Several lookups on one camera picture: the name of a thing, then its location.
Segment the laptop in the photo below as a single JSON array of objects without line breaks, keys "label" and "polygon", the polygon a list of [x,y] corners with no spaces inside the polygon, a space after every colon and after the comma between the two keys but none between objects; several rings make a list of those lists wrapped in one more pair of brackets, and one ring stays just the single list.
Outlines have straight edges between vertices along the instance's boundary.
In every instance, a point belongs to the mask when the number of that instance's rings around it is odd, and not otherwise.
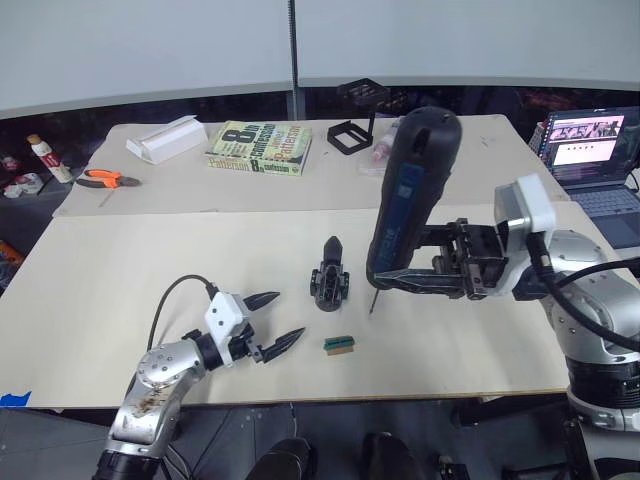
[{"label": "laptop", "polygon": [[625,186],[637,168],[640,107],[553,112],[539,156],[613,248],[640,245],[640,199]]}]

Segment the black phone stand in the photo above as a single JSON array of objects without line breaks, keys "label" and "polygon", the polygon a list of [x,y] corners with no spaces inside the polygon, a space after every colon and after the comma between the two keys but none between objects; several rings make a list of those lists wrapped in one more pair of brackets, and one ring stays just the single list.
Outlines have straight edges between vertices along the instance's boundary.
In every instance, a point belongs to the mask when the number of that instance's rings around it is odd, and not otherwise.
[{"label": "black phone stand", "polygon": [[[329,127],[329,130],[327,130],[327,141],[344,155],[351,155],[373,143],[373,122],[376,118],[376,107],[387,100],[389,89],[373,80],[363,78],[340,85],[338,94],[343,95],[356,106],[369,110],[369,128],[367,131],[350,120]],[[357,143],[350,147],[342,143],[338,137],[343,133],[349,135]]]}]

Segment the white box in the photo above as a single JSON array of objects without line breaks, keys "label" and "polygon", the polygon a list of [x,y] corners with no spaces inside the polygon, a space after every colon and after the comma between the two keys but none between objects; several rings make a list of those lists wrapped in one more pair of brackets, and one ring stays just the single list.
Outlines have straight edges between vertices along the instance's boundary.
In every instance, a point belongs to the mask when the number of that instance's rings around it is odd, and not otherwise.
[{"label": "white box", "polygon": [[204,125],[195,115],[174,120],[136,139],[127,139],[127,150],[145,162],[157,165],[207,141]]}]

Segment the black power drill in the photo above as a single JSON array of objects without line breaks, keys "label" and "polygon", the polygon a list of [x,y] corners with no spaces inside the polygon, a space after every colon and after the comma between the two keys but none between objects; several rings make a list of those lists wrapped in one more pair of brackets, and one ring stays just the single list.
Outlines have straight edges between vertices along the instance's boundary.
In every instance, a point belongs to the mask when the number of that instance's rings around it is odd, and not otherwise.
[{"label": "black power drill", "polygon": [[382,183],[378,220],[367,256],[367,279],[390,288],[376,274],[409,266],[423,227],[442,197],[458,153],[462,126],[449,110],[424,107],[400,124]]}]

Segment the table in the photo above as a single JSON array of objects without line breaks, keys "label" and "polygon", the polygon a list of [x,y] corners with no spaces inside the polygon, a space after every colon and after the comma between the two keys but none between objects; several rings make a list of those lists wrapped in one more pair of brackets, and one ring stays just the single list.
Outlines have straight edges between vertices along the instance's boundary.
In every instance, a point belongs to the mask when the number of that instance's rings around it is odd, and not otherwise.
[{"label": "table", "polygon": [[[572,202],[557,202],[558,225],[614,252]],[[564,358],[538,302],[510,296],[480,302],[381,292],[364,264],[376,209],[107,215],[55,218],[0,299],[0,385],[33,391],[31,407],[114,407],[145,350],[153,314],[177,277],[200,273],[220,288],[282,294],[255,313],[256,340],[270,345],[307,330],[267,365],[249,359],[208,375],[190,404],[298,400],[436,398],[563,391]],[[440,205],[430,223],[466,216],[493,223],[489,204]],[[343,243],[349,298],[334,313],[309,295],[330,235]],[[434,250],[421,249],[414,265]],[[156,339],[204,328],[203,287],[169,297]],[[353,335],[355,352],[327,357],[326,337]]]},{"label": "table", "polygon": [[[506,117],[459,118],[462,143],[445,187],[443,204],[491,203],[496,185],[511,183],[516,177],[533,172],[540,175],[553,201],[568,200],[562,187]],[[392,122],[393,119],[377,119],[375,138],[381,138]],[[74,185],[56,215],[377,209],[382,177],[361,175],[357,169],[359,159],[371,155],[371,148],[344,156],[330,145],[326,140],[327,129],[340,120],[297,123],[313,129],[311,150],[301,177],[211,168],[202,155],[206,144],[160,165],[150,165],[127,151],[125,141],[157,125],[115,126],[91,157],[88,167],[118,170],[140,179],[143,185],[118,189],[103,206],[100,205],[108,191]],[[366,128],[365,120],[358,123]],[[206,126],[210,137],[220,125]]]}]

